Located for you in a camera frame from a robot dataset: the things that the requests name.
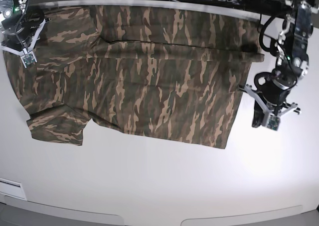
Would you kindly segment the camouflage T-shirt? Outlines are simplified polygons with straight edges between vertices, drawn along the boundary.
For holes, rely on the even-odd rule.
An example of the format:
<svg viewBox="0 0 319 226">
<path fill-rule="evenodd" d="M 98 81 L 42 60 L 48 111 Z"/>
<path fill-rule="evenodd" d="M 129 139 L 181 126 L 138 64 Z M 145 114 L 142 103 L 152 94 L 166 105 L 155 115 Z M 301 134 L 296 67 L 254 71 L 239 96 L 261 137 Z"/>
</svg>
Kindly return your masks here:
<svg viewBox="0 0 319 226">
<path fill-rule="evenodd" d="M 252 63 L 256 22 L 142 6 L 46 11 L 24 67 L 5 52 L 32 138 L 81 145 L 92 120 L 126 134 L 224 149 Z"/>
</svg>

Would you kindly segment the white label plate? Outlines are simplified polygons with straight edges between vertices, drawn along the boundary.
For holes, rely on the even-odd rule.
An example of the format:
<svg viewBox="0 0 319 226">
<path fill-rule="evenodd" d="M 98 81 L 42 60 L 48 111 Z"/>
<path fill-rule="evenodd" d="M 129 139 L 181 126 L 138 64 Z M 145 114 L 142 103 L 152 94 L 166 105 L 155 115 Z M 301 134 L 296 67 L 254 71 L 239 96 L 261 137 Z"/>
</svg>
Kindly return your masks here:
<svg viewBox="0 0 319 226">
<path fill-rule="evenodd" d="M 0 193 L 5 196 L 27 201 L 23 186 L 19 182 L 1 178 Z"/>
</svg>

